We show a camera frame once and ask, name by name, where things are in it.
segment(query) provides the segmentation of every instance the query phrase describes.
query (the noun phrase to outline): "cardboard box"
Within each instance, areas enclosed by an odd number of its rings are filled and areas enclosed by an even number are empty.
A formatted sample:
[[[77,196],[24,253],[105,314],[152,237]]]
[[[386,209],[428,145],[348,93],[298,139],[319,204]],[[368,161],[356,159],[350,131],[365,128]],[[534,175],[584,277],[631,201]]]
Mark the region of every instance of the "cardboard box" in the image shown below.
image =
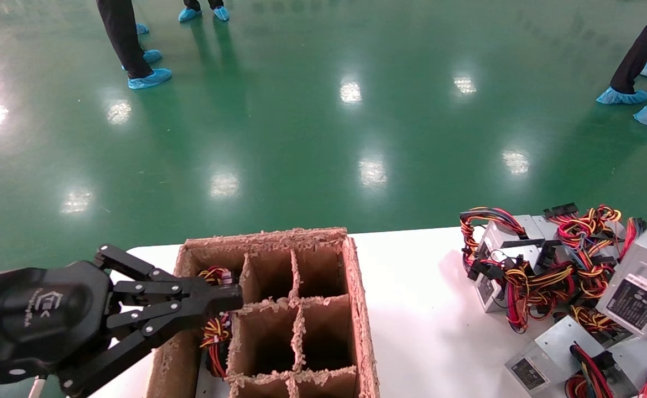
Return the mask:
[[[230,398],[379,398],[356,244],[343,228],[189,239],[174,274],[240,274],[226,380]],[[193,398],[199,331],[157,350],[147,398]]]

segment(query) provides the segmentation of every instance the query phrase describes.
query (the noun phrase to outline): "green epoxy floor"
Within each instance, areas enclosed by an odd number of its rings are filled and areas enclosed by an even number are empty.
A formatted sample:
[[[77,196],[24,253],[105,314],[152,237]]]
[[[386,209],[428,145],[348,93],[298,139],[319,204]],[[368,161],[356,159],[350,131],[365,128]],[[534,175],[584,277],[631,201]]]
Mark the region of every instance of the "green epoxy floor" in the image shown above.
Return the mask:
[[[0,270],[473,206],[647,218],[640,106],[594,101],[647,1],[226,3],[229,23],[180,25],[178,0],[134,0],[174,71],[135,92],[94,2],[0,0]]]

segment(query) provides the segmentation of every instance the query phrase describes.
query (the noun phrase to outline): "robot logo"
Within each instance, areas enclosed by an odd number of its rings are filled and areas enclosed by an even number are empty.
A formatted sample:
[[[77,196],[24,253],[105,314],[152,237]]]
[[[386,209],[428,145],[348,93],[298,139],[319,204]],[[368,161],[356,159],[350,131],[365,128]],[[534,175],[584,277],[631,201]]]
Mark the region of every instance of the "robot logo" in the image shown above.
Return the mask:
[[[43,288],[39,287],[33,292],[31,300],[28,300],[23,318],[23,327],[31,326],[34,311],[41,311],[40,318],[50,318],[51,310],[57,310],[60,307],[63,294],[54,291],[40,295],[41,292],[43,292]]]
[[[63,298],[63,295],[58,292],[48,292],[45,295],[38,296],[36,300],[36,311],[43,310],[41,312],[42,318],[50,318],[51,310],[57,310],[60,307],[60,300]]]

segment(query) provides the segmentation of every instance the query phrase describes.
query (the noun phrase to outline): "robotic arm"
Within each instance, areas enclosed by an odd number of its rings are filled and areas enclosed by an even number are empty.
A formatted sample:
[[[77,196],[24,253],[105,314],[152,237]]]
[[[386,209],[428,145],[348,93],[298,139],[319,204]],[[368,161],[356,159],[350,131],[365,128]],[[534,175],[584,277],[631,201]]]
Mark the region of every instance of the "robotic arm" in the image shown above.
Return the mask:
[[[134,282],[113,284],[106,270]],[[86,398],[178,332],[242,305],[238,285],[174,277],[109,245],[93,262],[2,272],[0,384],[55,375],[66,395]]]

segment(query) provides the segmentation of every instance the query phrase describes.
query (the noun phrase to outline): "sticker label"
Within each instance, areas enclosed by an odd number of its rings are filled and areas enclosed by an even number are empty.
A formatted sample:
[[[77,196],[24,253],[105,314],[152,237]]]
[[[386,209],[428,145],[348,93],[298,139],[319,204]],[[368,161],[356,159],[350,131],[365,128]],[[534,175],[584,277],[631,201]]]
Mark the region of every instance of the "sticker label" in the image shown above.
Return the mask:
[[[528,391],[533,391],[549,383],[547,378],[536,368],[529,359],[523,358],[510,368]]]
[[[493,283],[487,276],[481,274],[481,280],[478,282],[478,295],[481,297],[483,307],[493,299]]]
[[[621,281],[607,309],[638,330],[647,325],[647,280],[633,274]]]

